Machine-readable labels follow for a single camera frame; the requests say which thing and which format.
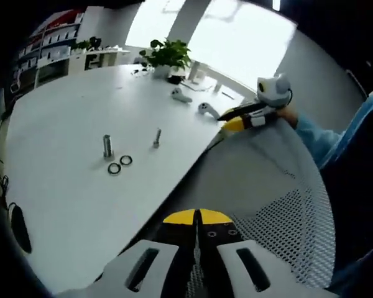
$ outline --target black ring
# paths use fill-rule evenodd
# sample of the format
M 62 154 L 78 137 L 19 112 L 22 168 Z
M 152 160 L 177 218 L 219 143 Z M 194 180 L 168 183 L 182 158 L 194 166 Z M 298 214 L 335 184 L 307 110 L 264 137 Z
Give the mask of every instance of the black ring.
M 123 161 L 124 158 L 128 158 L 129 159 L 129 162 L 128 163 L 125 163 Z M 122 157 L 120 157 L 120 164 L 123 165 L 123 166 L 128 166 L 128 165 L 131 165 L 132 164 L 132 158 L 130 155 L 123 155 Z
M 116 167 L 117 167 L 117 172 L 112 171 L 112 169 L 111 169 L 112 166 L 116 166 Z M 122 168 L 122 167 L 121 167 L 118 163 L 111 163 L 111 164 L 108 166 L 108 173 L 111 174 L 111 175 L 119 174 L 121 168 Z

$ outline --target light blue sleeve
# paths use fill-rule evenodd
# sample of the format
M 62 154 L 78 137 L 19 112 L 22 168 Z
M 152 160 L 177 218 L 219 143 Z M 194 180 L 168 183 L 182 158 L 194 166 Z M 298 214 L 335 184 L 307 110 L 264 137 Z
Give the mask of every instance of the light blue sleeve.
M 321 129 L 304 115 L 298 116 L 296 133 L 303 140 L 319 169 L 326 163 L 327 156 L 335 149 L 342 137 L 342 134 L 332 130 Z

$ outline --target white controller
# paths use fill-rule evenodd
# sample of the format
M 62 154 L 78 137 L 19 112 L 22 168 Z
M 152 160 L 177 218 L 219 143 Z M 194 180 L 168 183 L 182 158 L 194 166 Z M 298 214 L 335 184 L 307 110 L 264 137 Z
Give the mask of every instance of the white controller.
M 208 104 L 207 102 L 202 102 L 199 106 L 198 106 L 198 112 L 199 114 L 205 114 L 205 113 L 209 113 L 211 114 L 216 120 L 219 118 L 219 114 L 216 110 L 214 110 L 214 107 L 212 107 L 210 104 Z
M 185 103 L 192 102 L 192 98 L 182 94 L 182 90 L 178 87 L 172 91 L 172 98 L 175 99 L 176 101 L 182 101 Z

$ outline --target person's hand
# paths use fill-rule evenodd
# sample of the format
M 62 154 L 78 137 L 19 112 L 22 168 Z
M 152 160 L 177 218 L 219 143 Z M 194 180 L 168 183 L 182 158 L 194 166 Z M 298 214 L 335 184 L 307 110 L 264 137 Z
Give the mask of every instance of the person's hand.
M 296 129 L 298 123 L 297 113 L 289 106 L 284 107 L 283 109 L 276 111 L 277 115 L 285 119 L 291 127 Z

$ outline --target metal bolt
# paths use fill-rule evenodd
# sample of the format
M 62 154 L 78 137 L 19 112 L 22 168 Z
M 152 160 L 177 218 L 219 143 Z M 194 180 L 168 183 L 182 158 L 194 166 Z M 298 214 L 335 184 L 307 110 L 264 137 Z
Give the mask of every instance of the metal bolt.
M 160 139 L 160 134 L 161 133 L 162 133 L 162 130 L 161 129 L 157 129 L 156 138 L 154 140 L 154 148 L 158 148 L 159 147 L 159 139 Z
M 104 157 L 110 158 L 114 156 L 112 149 L 112 141 L 110 135 L 104 135 Z

